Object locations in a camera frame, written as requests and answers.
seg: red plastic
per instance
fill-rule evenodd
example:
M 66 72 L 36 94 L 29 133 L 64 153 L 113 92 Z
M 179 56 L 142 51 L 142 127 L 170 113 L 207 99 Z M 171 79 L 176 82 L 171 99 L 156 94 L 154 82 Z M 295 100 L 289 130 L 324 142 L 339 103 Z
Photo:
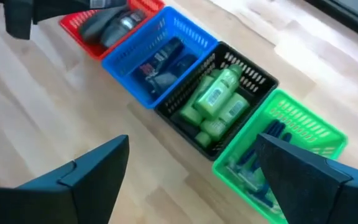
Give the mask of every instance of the red plastic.
M 89 10 L 85 12 L 77 12 L 63 17 L 60 21 L 60 25 L 65 29 L 68 34 L 70 34 L 77 43 L 84 48 L 87 53 L 95 58 L 96 60 L 102 60 L 112 52 L 118 45 L 124 42 L 128 37 L 130 37 L 134 32 L 136 32 L 139 28 L 141 28 L 147 21 L 149 21 L 153 16 L 155 16 L 161 9 L 164 8 L 165 4 L 161 0 L 129 0 L 128 6 L 130 9 L 140 9 L 147 14 L 145 20 L 143 20 L 135 29 L 132 29 L 128 34 L 126 34 L 123 38 L 121 38 L 116 44 L 111 46 L 110 48 L 105 48 L 102 45 L 91 45 L 85 43 L 81 35 L 78 33 L 78 28 L 82 23 L 87 20 L 87 18 L 91 17 L 93 14 L 97 12 L 97 10 Z

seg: laminate floor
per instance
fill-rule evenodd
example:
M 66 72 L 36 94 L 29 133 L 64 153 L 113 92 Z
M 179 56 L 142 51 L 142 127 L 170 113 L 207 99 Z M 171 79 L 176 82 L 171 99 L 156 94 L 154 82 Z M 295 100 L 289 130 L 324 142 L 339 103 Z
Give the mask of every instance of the laminate floor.
M 349 136 L 358 168 L 358 35 L 297 0 L 166 0 L 280 80 Z M 128 134 L 131 154 L 111 223 L 266 223 L 212 163 L 144 109 L 58 25 L 30 41 L 4 31 L 0 5 L 0 186 L 15 187 Z

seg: blue plastic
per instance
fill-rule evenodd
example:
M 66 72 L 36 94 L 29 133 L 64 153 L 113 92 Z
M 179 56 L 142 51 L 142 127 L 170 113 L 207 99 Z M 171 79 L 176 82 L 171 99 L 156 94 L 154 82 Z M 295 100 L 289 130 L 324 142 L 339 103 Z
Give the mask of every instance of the blue plastic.
M 185 45 L 185 49 L 171 65 L 185 54 L 193 54 L 198 60 L 158 99 L 155 99 L 134 78 L 134 70 L 173 37 L 178 37 Z M 155 108 L 217 45 L 218 41 L 211 34 L 174 8 L 166 7 L 113 50 L 102 61 L 102 65 L 140 103 L 151 109 Z

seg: green basket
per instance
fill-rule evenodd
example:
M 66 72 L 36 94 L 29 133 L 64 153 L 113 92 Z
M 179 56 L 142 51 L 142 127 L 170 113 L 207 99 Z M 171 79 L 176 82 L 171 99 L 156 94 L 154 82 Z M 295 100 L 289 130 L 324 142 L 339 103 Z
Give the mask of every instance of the green basket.
M 226 168 L 229 160 L 238 160 L 255 141 L 256 136 L 275 119 L 286 124 L 283 133 L 292 133 L 291 144 L 330 159 L 339 157 L 347 144 L 347 137 L 284 91 L 275 90 L 217 159 L 213 172 L 270 223 L 281 224 L 287 221 L 278 204 L 275 203 L 275 209 L 260 206 L 243 190 L 243 183 Z

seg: basket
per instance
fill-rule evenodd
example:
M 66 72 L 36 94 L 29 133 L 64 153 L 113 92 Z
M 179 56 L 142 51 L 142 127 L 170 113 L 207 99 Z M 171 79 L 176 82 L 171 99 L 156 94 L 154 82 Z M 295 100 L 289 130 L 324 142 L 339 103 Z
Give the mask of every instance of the basket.
M 275 119 L 286 124 L 283 133 L 292 133 L 291 144 L 321 156 L 337 159 L 347 144 L 347 137 L 308 110 L 282 90 L 275 90 L 239 131 L 213 165 L 213 172 L 251 204 L 271 223 L 287 223 L 280 209 L 267 210 L 249 197 L 239 180 L 226 168 L 229 159 L 238 159 L 255 141 L 256 136 Z
M 229 128 L 219 142 L 211 143 L 208 148 L 204 149 L 195 141 L 195 136 L 200 130 L 198 128 L 192 130 L 182 125 L 183 121 L 180 121 L 177 112 L 186 104 L 205 75 L 211 73 L 214 68 L 227 68 L 234 63 L 239 64 L 244 70 L 240 77 L 240 87 L 236 92 L 242 95 L 249 102 L 250 106 Z M 190 75 L 158 105 L 156 112 L 199 150 L 200 153 L 209 160 L 214 161 L 277 85 L 278 81 L 273 76 L 262 70 L 259 66 L 226 43 L 220 42 L 197 69 L 191 72 Z
M 95 14 L 98 10 L 89 10 L 85 12 L 77 12 L 63 17 L 60 21 L 60 26 L 65 29 L 68 34 L 70 34 L 77 43 L 84 48 L 84 50 L 94 59 L 102 60 L 107 56 L 108 53 L 113 51 L 118 45 L 128 39 L 129 36 L 134 34 L 139 28 L 141 28 L 147 21 L 153 18 L 161 9 L 164 8 L 164 3 L 161 0 L 128 0 L 128 6 L 131 10 L 140 9 L 147 14 L 146 19 L 144 19 L 138 26 L 132 29 L 128 34 L 122 37 L 117 43 L 115 43 L 110 48 L 105 48 L 101 44 L 91 45 L 85 43 L 80 33 L 78 32 L 79 27 L 86 21 L 89 17 Z
M 198 60 L 157 99 L 150 95 L 145 86 L 138 82 L 134 70 L 153 56 L 173 37 L 179 38 L 185 48 L 171 65 L 185 54 L 193 54 Z M 215 48 L 218 41 L 198 27 L 184 15 L 166 7 L 141 29 L 111 52 L 102 62 L 103 67 L 124 86 L 146 108 L 155 108 L 186 77 L 197 64 Z

